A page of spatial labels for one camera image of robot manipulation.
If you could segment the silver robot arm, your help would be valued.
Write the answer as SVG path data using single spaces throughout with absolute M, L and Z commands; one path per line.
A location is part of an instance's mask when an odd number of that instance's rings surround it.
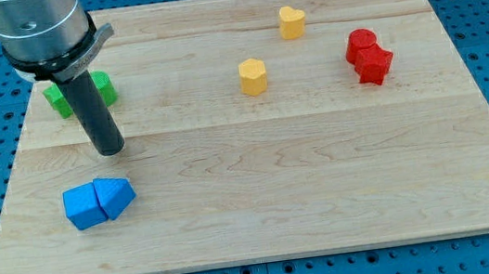
M 0 0 L 2 53 L 33 81 L 76 79 L 113 34 L 111 24 L 97 27 L 79 0 Z

